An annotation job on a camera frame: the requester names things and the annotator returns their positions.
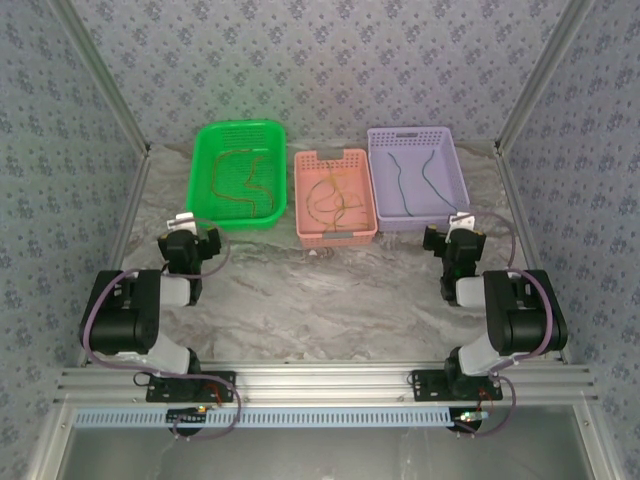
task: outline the green basket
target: green basket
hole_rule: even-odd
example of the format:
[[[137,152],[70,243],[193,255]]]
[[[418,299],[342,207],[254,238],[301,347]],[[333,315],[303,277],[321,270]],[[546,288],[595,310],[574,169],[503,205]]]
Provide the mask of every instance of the green basket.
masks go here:
[[[269,120],[219,122],[196,137],[187,210],[225,230],[273,227],[287,206],[286,135]]]

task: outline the gray marble tabletop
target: gray marble tabletop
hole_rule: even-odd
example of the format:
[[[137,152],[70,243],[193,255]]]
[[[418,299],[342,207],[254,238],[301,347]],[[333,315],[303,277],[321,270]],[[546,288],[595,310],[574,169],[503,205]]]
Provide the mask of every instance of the gray marble tabletop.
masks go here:
[[[290,159],[312,148],[289,145]],[[511,219],[495,160],[457,152],[472,209]],[[159,268],[156,237],[184,211],[190,147],[153,146],[150,165],[125,268]],[[161,329],[204,359],[376,361],[441,360],[485,329],[482,312],[442,300],[441,262],[422,249],[421,232],[378,233],[368,246],[307,251],[296,235],[293,202],[290,193],[271,230],[232,232],[230,262],[205,279],[196,306],[163,309]],[[477,225],[488,236],[478,271],[503,268],[508,230],[491,218]],[[514,265],[525,265],[519,242]]]

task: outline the blue floral wallpaper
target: blue floral wallpaper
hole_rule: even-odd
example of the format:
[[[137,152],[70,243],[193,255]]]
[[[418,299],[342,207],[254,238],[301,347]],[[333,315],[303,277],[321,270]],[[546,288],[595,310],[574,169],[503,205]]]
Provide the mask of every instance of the blue floral wallpaper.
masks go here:
[[[46,1],[0,19],[0,478],[17,479],[137,158]]]
[[[147,138],[270,118],[290,139],[496,138],[567,0],[75,0]]]
[[[571,352],[640,478],[640,3],[597,0],[509,154]]]

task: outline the pink basket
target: pink basket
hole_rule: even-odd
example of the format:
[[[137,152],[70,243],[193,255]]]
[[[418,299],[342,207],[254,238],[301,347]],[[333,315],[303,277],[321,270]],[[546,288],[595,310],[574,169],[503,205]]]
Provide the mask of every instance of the pink basket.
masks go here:
[[[316,151],[295,157],[296,230],[302,246],[371,243],[378,230],[367,153],[347,149],[342,158],[318,160]]]

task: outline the mounting plate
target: mounting plate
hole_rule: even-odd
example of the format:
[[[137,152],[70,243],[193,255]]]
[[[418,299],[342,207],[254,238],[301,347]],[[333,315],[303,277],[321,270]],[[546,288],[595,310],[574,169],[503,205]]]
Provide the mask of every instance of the mounting plate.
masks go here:
[[[235,385],[236,372],[213,371],[202,372],[203,375],[214,375]],[[232,403],[233,392],[224,385],[207,380],[191,380],[183,378],[151,377],[147,386],[148,403]]]
[[[467,377],[477,379],[472,393],[464,398],[456,397],[449,387],[444,370],[414,370],[411,372],[411,387],[413,399],[416,402],[445,402],[445,401],[480,401],[480,390],[484,389],[493,400],[502,400],[502,388],[493,386],[487,377]]]

